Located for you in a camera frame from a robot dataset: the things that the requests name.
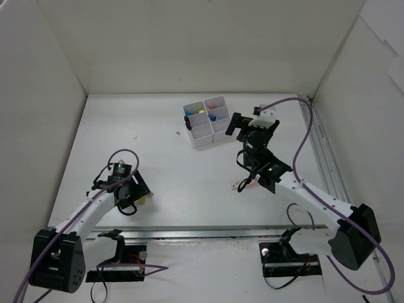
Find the white boxed eraser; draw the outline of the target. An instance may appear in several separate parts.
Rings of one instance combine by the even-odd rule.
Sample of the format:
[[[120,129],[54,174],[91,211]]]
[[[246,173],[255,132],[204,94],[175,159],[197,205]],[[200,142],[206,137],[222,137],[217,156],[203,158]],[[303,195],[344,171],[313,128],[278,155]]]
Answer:
[[[237,180],[230,183],[231,190],[238,191],[242,186],[243,180]]]

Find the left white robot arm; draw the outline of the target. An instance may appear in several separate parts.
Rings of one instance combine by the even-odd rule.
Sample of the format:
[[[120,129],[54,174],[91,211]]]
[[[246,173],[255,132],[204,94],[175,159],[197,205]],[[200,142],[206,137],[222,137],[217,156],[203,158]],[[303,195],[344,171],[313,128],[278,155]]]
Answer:
[[[120,230],[98,234],[87,243],[95,226],[111,210],[134,208],[137,200],[151,195],[144,178],[131,165],[114,163],[107,180],[95,179],[85,202],[63,223],[40,230],[34,238],[28,283],[66,293],[76,292],[88,271],[109,262],[121,264],[126,258]]]

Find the black handled scissors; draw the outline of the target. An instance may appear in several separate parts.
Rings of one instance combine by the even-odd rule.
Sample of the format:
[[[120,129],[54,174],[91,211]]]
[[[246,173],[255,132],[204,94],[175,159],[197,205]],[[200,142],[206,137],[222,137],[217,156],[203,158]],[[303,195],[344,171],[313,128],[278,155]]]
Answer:
[[[187,130],[191,131],[192,125],[191,125],[191,121],[189,120],[188,116],[184,116],[184,122],[185,122],[185,126],[186,126]]]

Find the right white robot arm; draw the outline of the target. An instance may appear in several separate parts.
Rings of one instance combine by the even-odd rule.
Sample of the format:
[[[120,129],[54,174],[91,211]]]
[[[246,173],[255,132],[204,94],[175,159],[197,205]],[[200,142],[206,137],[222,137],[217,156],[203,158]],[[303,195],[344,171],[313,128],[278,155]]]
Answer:
[[[293,260],[300,254],[333,256],[344,267],[356,271],[381,242],[373,210],[365,205],[354,206],[336,199],[310,183],[297,179],[295,170],[268,149],[268,143],[279,120],[264,115],[244,117],[236,112],[230,118],[226,135],[238,129],[242,143],[238,166],[248,172],[237,190],[241,192],[252,181],[273,194],[278,194],[323,219],[326,231],[287,231],[279,245],[281,256]]]

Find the pink white correction tape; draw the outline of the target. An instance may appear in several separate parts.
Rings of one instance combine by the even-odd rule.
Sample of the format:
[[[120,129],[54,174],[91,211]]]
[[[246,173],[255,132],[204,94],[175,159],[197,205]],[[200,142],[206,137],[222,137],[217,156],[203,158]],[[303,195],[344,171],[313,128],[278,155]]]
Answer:
[[[255,180],[252,180],[250,183],[246,184],[246,188],[251,188],[256,186],[258,183]]]

